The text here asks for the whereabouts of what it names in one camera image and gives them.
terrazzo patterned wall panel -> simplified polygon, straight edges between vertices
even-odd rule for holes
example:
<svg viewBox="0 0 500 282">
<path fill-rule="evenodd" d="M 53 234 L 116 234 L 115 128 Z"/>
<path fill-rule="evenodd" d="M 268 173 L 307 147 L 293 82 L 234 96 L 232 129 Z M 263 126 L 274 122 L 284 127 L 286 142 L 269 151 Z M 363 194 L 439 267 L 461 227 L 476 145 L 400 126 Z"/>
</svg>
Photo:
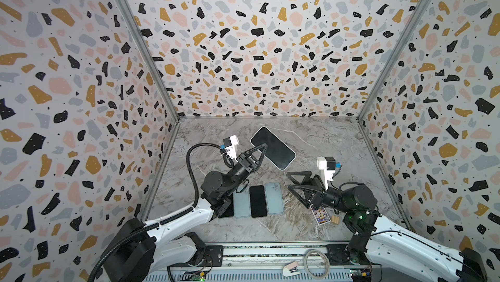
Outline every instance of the terrazzo patterned wall panel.
<svg viewBox="0 0 500 282">
<path fill-rule="evenodd" d="M 83 281 L 171 125 L 114 0 L 0 0 L 0 279 Z"/>
<path fill-rule="evenodd" d="M 418 0 L 129 0 L 181 116 L 354 116 Z"/>
<path fill-rule="evenodd" d="M 499 11 L 498 0 L 432 0 L 362 122 L 416 232 L 482 253 L 491 280 L 500 269 Z"/>
</svg>

